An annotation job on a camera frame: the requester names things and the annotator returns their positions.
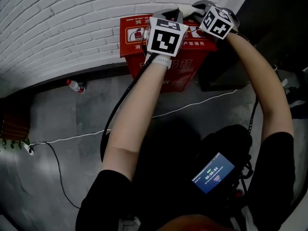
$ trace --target white brick wall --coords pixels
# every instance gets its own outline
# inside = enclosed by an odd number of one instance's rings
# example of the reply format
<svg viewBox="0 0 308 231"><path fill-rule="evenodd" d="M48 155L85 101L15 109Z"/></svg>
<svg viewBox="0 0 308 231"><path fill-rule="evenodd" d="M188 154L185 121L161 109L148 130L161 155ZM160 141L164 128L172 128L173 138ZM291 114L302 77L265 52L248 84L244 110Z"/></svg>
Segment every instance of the white brick wall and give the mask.
<svg viewBox="0 0 308 231"><path fill-rule="evenodd" d="M121 16L196 1L0 0L0 97L63 74L122 62ZM224 6L229 0L211 1Z"/></svg>

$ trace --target water bottle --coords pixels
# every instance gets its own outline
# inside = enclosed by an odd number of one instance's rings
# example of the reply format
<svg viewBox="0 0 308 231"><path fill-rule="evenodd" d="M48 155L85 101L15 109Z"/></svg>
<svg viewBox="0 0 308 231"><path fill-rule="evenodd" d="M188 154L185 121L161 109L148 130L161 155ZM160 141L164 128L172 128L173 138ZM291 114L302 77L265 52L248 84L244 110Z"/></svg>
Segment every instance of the water bottle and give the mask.
<svg viewBox="0 0 308 231"><path fill-rule="evenodd" d="M86 91L86 89L83 86L81 86L78 82L74 80L68 79L66 83L71 89L73 89L74 91L78 93L84 93Z"/></svg>

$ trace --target display screen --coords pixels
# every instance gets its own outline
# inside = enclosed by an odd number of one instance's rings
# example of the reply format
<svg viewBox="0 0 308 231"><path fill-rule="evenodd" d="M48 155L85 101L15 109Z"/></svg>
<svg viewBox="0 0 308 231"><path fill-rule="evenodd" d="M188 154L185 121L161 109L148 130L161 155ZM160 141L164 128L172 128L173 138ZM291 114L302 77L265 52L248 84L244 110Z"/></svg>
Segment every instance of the display screen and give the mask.
<svg viewBox="0 0 308 231"><path fill-rule="evenodd" d="M216 156L192 179L204 193L216 187L232 170L234 165L222 154Z"/></svg>

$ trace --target short sleeve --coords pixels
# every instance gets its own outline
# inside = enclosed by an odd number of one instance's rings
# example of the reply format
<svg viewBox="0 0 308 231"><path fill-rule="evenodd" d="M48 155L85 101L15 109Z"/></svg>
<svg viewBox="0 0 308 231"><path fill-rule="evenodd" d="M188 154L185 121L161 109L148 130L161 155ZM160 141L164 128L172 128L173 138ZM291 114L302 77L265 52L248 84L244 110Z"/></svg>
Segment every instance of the short sleeve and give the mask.
<svg viewBox="0 0 308 231"><path fill-rule="evenodd" d="M248 207L259 230L279 230L293 199L294 139L286 132L266 138L248 189Z"/></svg>
<svg viewBox="0 0 308 231"><path fill-rule="evenodd" d="M131 194L131 182L125 176L112 170L101 171L82 201L76 231L117 231L119 219L129 215Z"/></svg>

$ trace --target black and white marker cube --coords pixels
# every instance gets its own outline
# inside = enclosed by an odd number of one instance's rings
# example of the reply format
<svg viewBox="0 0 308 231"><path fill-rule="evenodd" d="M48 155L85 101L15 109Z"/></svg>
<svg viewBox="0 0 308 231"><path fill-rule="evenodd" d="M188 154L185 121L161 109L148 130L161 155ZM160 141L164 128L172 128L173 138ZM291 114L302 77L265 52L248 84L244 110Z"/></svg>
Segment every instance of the black and white marker cube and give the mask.
<svg viewBox="0 0 308 231"><path fill-rule="evenodd" d="M224 39L233 27L233 22L227 12L212 6L205 15L199 28L206 33Z"/></svg>
<svg viewBox="0 0 308 231"><path fill-rule="evenodd" d="M150 17L147 50L163 55L176 56L187 30L188 26L184 24Z"/></svg>

